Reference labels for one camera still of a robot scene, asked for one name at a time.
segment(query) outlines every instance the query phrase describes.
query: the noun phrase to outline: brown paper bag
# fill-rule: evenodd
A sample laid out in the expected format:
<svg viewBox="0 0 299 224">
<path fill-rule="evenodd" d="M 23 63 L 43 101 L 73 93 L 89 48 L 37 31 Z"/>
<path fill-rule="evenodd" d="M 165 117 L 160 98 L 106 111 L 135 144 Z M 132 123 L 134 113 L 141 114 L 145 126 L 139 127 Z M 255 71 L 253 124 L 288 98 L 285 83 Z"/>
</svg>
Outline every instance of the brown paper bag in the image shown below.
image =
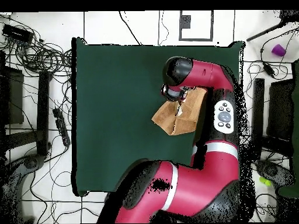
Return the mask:
<svg viewBox="0 0 299 224">
<path fill-rule="evenodd" d="M 201 104 L 206 90 L 195 88 L 188 92 L 185 101 L 165 102 L 152 117 L 168 135 L 180 135 L 196 130 Z"/>
</svg>

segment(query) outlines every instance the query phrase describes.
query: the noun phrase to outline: green object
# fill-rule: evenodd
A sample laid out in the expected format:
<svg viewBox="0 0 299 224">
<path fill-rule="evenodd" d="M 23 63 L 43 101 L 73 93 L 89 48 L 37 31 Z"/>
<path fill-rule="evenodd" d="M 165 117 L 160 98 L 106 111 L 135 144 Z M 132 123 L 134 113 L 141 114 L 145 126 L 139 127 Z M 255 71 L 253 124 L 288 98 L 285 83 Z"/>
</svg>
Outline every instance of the green object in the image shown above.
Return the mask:
<svg viewBox="0 0 299 224">
<path fill-rule="evenodd" d="M 299 198 L 299 59 L 292 63 L 292 74 L 295 80 L 295 88 L 292 93 L 292 101 L 294 103 L 294 128 L 291 141 L 294 148 L 293 170 L 295 183 L 291 186 L 280 187 L 279 194 L 287 198 Z"/>
<path fill-rule="evenodd" d="M 267 180 L 263 177 L 259 177 L 259 181 L 262 182 L 263 184 L 265 184 L 266 186 L 271 186 L 271 181 Z"/>
<path fill-rule="evenodd" d="M 228 66 L 239 79 L 243 45 L 84 45 L 77 38 L 77 190 L 114 191 L 141 158 L 189 165 L 194 133 L 169 136 L 151 120 L 165 103 L 164 64 L 191 57 Z"/>
</svg>

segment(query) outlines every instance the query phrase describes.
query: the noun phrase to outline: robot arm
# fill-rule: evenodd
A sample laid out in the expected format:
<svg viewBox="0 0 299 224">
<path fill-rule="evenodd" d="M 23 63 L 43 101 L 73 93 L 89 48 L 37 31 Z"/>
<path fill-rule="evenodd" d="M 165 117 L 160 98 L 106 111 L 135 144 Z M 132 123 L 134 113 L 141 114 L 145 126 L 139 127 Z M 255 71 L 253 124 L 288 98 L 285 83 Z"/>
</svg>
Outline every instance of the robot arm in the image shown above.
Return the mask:
<svg viewBox="0 0 299 224">
<path fill-rule="evenodd" d="M 211 111 L 205 117 L 204 132 L 209 135 L 204 140 L 204 167 L 199 170 L 169 161 L 139 164 L 114 222 L 148 223 L 159 210 L 183 222 L 229 222 L 239 205 L 234 81 L 219 65 L 182 57 L 166 62 L 163 78 L 163 94 L 170 101 L 182 100 L 195 87 L 213 89 Z"/>
</svg>

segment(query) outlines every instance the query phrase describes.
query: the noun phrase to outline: black cable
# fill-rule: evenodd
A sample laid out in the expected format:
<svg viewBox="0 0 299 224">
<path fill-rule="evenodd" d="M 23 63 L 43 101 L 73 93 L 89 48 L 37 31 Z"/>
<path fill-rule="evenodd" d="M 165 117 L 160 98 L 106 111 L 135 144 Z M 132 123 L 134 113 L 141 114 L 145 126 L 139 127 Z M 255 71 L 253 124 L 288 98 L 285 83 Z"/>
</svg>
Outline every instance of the black cable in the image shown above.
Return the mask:
<svg viewBox="0 0 299 224">
<path fill-rule="evenodd" d="M 259 194 L 258 196 L 256 196 L 255 198 L 255 201 L 258 200 L 259 197 L 263 196 L 263 195 L 267 195 L 268 197 L 272 197 L 275 199 L 275 201 L 277 201 L 276 197 L 274 197 L 273 195 L 269 194 L 269 193 L 261 193 Z M 266 206 L 267 210 L 264 209 L 264 207 L 260 206 L 258 203 L 256 203 L 256 207 L 255 207 L 255 212 L 256 212 L 256 215 L 258 216 L 260 222 L 263 222 L 262 219 L 260 218 L 260 214 L 261 215 L 264 215 L 265 213 L 268 213 L 270 214 L 271 216 L 273 216 L 274 218 L 276 217 L 276 213 L 274 211 L 274 207 L 272 207 L 271 205 L 267 205 Z"/>
<path fill-rule="evenodd" d="M 263 60 L 263 55 L 262 55 L 262 54 L 263 54 L 263 51 L 264 51 L 264 46 L 265 46 L 270 40 L 274 40 L 274 39 L 276 39 L 276 38 L 278 38 L 278 37 L 280 37 L 280 36 L 282 36 L 282 35 L 285 35 L 285 34 L 287 34 L 287 33 L 293 32 L 293 34 L 292 34 L 291 38 L 289 39 L 289 41 L 288 41 L 288 43 L 287 43 L 287 46 L 286 46 L 286 51 L 287 51 L 288 44 L 290 43 L 290 41 L 291 41 L 291 39 L 293 38 L 294 34 L 295 34 L 298 30 L 299 30 L 299 27 L 296 27 L 295 29 L 291 29 L 291 30 L 289 30 L 289 31 L 286 31 L 286 32 L 282 33 L 281 35 L 278 35 L 278 36 L 276 36 L 276 37 L 274 37 L 274 38 L 270 38 L 270 39 L 268 39 L 268 40 L 263 44 L 262 48 L 260 49 L 260 60 L 262 61 L 263 65 L 264 65 L 264 69 L 265 69 L 265 71 L 267 72 L 268 75 L 270 75 L 272 78 L 274 78 L 274 79 L 276 79 L 276 80 L 278 80 L 278 81 L 285 79 L 285 78 L 287 77 L 287 75 L 288 75 L 288 68 L 287 68 L 286 66 L 284 66 L 284 65 L 281 65 L 281 63 L 282 63 L 282 61 L 283 61 L 283 58 L 284 58 L 285 54 L 284 54 L 283 58 L 281 59 L 281 61 L 280 61 L 280 63 L 279 63 L 278 65 L 270 64 L 269 62 L 265 62 L 265 61 Z M 274 76 L 277 76 L 278 73 L 277 73 L 277 75 L 275 75 L 275 74 L 274 74 L 274 70 L 273 70 L 272 67 L 279 67 L 279 70 L 282 71 L 282 73 L 284 73 L 284 74 L 286 74 L 286 75 L 285 75 L 283 78 L 276 78 L 276 77 L 274 77 Z"/>
<path fill-rule="evenodd" d="M 134 39 L 136 40 L 136 42 L 138 43 L 138 45 L 142 45 L 141 44 L 141 42 L 139 42 L 137 39 L 136 39 L 136 37 L 135 37 L 135 35 L 133 34 L 133 32 L 132 32 L 132 30 L 130 29 L 130 27 L 128 26 L 128 23 L 123 19 L 123 17 L 121 16 L 121 13 L 120 13 L 120 11 L 119 11 L 119 16 L 120 16 L 120 19 L 124 22 L 124 24 L 126 24 L 126 26 L 128 27 L 128 29 L 129 29 L 129 31 L 131 32 L 131 34 L 133 35 L 133 37 L 134 37 Z"/>
<path fill-rule="evenodd" d="M 41 219 L 41 217 L 45 214 L 45 212 L 46 212 L 46 210 L 47 210 L 47 208 L 48 208 L 48 205 L 47 205 L 47 203 L 43 200 L 43 199 L 41 199 L 41 198 L 39 198 L 38 196 L 36 196 L 35 194 L 34 194 L 34 192 L 33 192 L 33 190 L 32 190 L 32 187 L 33 187 L 33 182 L 34 182 L 34 179 L 35 179 L 35 171 L 34 171 L 34 176 L 33 176 L 33 180 L 32 180 L 32 182 L 31 182 L 31 185 L 30 185 L 30 192 L 32 193 L 32 195 L 33 196 L 35 196 L 37 199 L 39 199 L 39 200 L 41 200 L 43 203 L 45 203 L 45 205 L 46 205 L 46 208 L 44 209 L 44 211 L 43 211 L 43 213 L 40 215 L 40 217 L 39 217 L 39 219 L 38 219 L 38 221 L 37 221 L 37 224 L 39 224 L 39 221 L 40 221 L 40 219 Z"/>
<path fill-rule="evenodd" d="M 165 10 L 163 10 L 163 14 L 162 14 L 161 23 L 162 23 L 163 27 L 164 27 L 164 28 L 166 28 L 166 30 L 167 30 L 167 35 L 166 35 L 166 38 L 165 38 L 164 40 L 162 40 L 162 42 L 159 44 L 159 46 L 160 46 L 160 45 L 161 45 L 161 44 L 162 44 L 164 41 L 166 41 L 166 40 L 167 40 L 167 38 L 168 38 L 168 35 L 169 35 L 169 30 L 168 30 L 168 28 L 167 28 L 167 27 L 165 27 L 165 25 L 164 25 L 164 23 L 163 23 L 164 12 L 165 12 Z"/>
<path fill-rule="evenodd" d="M 60 214 L 59 217 L 55 220 L 54 224 L 58 221 L 58 219 L 59 219 L 61 216 L 63 216 L 63 215 L 69 215 L 69 214 L 74 214 L 74 213 L 77 213 L 77 212 L 79 212 L 79 211 L 82 211 L 83 209 L 87 210 L 87 211 L 88 211 L 89 213 L 91 213 L 92 215 L 99 217 L 98 214 L 95 214 L 95 213 L 93 213 L 90 209 L 83 207 L 83 208 L 81 208 L 81 209 L 77 209 L 76 211 L 66 212 L 66 213 L 62 213 L 62 214 Z"/>
</svg>

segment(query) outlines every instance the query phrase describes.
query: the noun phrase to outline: black stand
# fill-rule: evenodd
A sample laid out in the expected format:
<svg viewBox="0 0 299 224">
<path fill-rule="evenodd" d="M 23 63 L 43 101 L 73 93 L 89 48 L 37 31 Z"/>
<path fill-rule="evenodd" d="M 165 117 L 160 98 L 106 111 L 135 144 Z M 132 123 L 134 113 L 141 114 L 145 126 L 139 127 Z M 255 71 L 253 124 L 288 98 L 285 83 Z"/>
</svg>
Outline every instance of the black stand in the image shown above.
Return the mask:
<svg viewBox="0 0 299 224">
<path fill-rule="evenodd" d="M 0 51 L 0 116 L 9 112 L 9 75 L 6 73 L 5 53 Z M 41 168 L 50 149 L 48 143 L 48 94 L 51 75 L 39 73 L 37 130 L 6 135 L 5 118 L 0 118 L 0 222 L 25 223 L 22 216 L 21 194 L 25 177 Z M 37 154 L 6 164 L 6 151 L 36 142 Z"/>
<path fill-rule="evenodd" d="M 274 31 L 275 29 L 279 29 L 279 28 L 283 27 L 285 24 L 286 24 L 286 23 L 284 23 L 284 22 L 281 21 L 281 22 L 280 22 L 279 24 L 277 24 L 276 26 L 271 27 L 271 28 L 269 28 L 269 29 L 266 29 L 265 31 L 260 32 L 260 33 L 258 33 L 258 34 L 256 34 L 256 35 L 254 35 L 254 36 L 248 38 L 246 41 L 249 42 L 249 41 L 251 41 L 251 40 L 254 40 L 254 39 L 256 39 L 256 38 L 258 38 L 258 37 L 260 37 L 260 36 L 265 35 L 265 34 L 268 33 L 268 32 L 271 32 L 271 31 Z"/>
<path fill-rule="evenodd" d="M 279 18 L 281 19 L 279 24 L 248 38 L 246 41 L 249 42 L 249 41 L 254 40 L 260 36 L 263 36 L 264 34 L 266 34 L 268 32 L 279 29 L 279 28 L 285 26 L 288 22 L 299 22 L 299 10 L 281 10 L 280 14 L 279 14 Z"/>
</svg>

